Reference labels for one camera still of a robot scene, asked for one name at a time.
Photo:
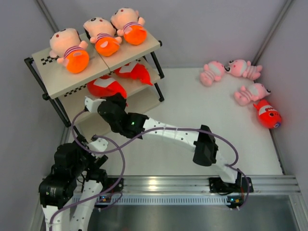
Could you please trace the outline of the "red plush fish white face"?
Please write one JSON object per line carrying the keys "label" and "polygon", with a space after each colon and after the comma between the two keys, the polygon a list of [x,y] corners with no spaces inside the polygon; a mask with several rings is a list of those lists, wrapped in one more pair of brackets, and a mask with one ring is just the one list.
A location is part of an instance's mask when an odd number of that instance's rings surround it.
{"label": "red plush fish white face", "polygon": [[257,110],[257,117],[262,126],[268,129],[281,126],[282,117],[280,113],[267,100],[262,99],[257,104],[254,103],[253,106]]}

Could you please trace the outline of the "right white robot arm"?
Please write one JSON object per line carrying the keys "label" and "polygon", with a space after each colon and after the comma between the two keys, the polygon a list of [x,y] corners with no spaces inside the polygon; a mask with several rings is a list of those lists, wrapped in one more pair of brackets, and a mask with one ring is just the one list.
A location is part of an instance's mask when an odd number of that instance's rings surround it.
{"label": "right white robot arm", "polygon": [[89,110],[97,112],[108,123],[112,132],[118,133],[133,142],[136,139],[157,139],[182,146],[193,153],[193,162],[199,166],[211,167],[218,174],[210,178],[211,192],[227,195],[229,193],[249,193],[252,183],[244,173],[229,164],[219,152],[216,139],[220,139],[233,150],[235,147],[225,138],[213,134],[208,126],[199,129],[178,128],[157,121],[147,115],[127,113],[126,99],[121,94],[95,100]]}

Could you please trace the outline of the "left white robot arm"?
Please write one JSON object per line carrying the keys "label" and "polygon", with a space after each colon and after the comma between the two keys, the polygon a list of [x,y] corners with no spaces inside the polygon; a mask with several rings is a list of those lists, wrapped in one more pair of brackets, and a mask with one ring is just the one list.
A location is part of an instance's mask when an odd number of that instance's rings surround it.
{"label": "left white robot arm", "polygon": [[[58,146],[50,174],[39,185],[46,229],[49,231],[86,231],[96,199],[94,195],[107,190],[108,176],[103,163],[107,156],[97,157],[87,152],[76,141]],[[74,213],[63,207],[72,204],[77,179],[86,171],[81,200]]]}

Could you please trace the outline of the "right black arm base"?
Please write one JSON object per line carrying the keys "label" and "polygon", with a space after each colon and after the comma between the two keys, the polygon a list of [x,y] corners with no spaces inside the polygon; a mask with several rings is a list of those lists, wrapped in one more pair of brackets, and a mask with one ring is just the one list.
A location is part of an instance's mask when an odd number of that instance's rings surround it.
{"label": "right black arm base", "polygon": [[220,195],[228,195],[231,193],[250,193],[254,192],[253,184],[251,178],[240,177],[235,181],[235,183],[226,183],[221,180],[221,178],[209,178],[209,188],[211,193],[217,193]]}

